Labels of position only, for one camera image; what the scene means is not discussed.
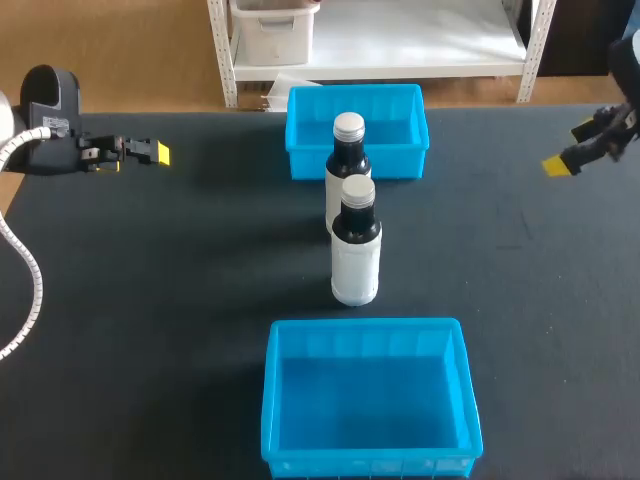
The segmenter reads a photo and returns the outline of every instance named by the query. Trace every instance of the white bottle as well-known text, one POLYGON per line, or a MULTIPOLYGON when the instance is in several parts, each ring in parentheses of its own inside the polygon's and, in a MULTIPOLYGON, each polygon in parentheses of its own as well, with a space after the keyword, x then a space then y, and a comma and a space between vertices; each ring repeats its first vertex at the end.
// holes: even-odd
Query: white bottle
POLYGON ((331 290, 351 307, 371 302, 378 293, 382 227, 375 197, 373 180, 365 175, 342 183, 341 211, 331 233, 331 290))
POLYGON ((329 233, 340 213, 344 179, 355 174, 371 176, 369 158, 364 153, 364 118, 353 112, 341 113, 333 123, 333 137, 333 153, 329 155, 325 171, 325 223, 329 233))

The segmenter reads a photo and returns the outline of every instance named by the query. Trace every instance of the white storage box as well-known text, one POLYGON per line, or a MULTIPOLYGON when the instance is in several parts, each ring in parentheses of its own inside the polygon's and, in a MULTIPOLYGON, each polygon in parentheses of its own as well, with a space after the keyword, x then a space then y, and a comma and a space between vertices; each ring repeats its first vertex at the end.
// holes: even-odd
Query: white storage box
POLYGON ((294 65, 311 60, 313 17, 310 0, 231 0, 252 65, 294 65))

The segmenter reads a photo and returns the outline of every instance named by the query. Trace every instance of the black table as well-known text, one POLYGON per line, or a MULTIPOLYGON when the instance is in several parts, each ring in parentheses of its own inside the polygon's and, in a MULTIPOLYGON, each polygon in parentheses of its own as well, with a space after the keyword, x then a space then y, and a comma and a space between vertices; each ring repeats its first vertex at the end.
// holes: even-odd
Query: black table
MULTIPOLYGON (((0 478, 262 479, 277 319, 460 320, 485 443, 478 479, 640 471, 640 162, 549 180, 593 107, 428 112, 425 178, 378 185, 380 292, 329 286, 324 186, 289 180, 284 116, 99 115, 171 169, 28 178, 8 222, 44 272, 0 362, 0 478)), ((0 340, 30 277, 0 242, 0 340)))

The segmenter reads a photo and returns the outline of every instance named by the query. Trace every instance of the white shelf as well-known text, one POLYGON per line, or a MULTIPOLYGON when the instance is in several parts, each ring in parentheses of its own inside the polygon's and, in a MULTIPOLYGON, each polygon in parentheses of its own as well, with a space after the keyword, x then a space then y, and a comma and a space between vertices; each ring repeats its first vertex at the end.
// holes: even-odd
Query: white shelf
POLYGON ((522 75, 526 58, 501 0, 325 0, 313 41, 306 65, 256 67, 235 37, 236 80, 522 75))

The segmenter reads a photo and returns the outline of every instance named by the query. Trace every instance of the shelf leg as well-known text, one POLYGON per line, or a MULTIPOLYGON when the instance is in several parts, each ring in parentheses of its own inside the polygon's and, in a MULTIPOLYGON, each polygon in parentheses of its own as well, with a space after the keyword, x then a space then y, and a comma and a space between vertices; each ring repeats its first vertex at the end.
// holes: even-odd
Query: shelf leg
POLYGON ((555 8, 556 0, 540 0, 531 32, 531 39, 529 40, 529 48, 527 49, 527 59, 522 73, 518 103, 526 103, 531 100, 555 8))
POLYGON ((207 5, 209 7, 213 43, 216 47, 218 67, 220 68, 224 103, 227 108, 238 108, 238 89, 236 87, 236 76, 233 73, 233 56, 229 46, 227 20, 225 18, 226 0, 207 0, 207 5))

